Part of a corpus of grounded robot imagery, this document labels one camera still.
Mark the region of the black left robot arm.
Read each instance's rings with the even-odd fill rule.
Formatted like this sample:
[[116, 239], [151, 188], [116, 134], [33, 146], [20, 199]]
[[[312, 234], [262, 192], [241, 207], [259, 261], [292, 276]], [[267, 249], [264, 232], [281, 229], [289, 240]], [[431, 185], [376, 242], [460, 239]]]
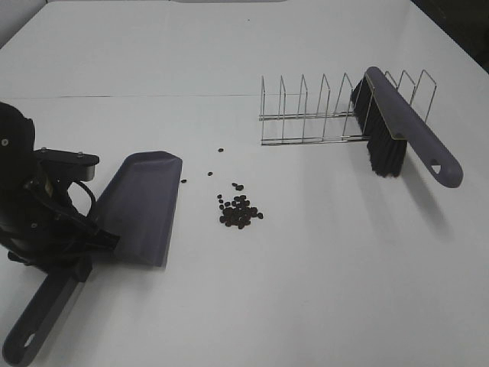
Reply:
[[2, 103], [1, 244], [12, 261], [84, 282], [93, 255], [113, 252], [119, 240], [92, 219], [97, 202], [86, 184], [99, 157], [34, 143], [33, 120]]

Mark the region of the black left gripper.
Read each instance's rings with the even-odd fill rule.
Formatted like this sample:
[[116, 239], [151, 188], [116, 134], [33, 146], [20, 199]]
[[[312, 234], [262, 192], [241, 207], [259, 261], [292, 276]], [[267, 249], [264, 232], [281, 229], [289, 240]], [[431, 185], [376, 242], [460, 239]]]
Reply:
[[74, 279], [86, 282], [92, 272], [91, 255], [113, 252], [120, 237], [100, 229], [73, 205], [68, 189], [80, 186], [95, 209], [86, 186], [93, 167], [3, 167], [1, 169], [1, 244], [8, 258], [49, 273], [74, 267]]

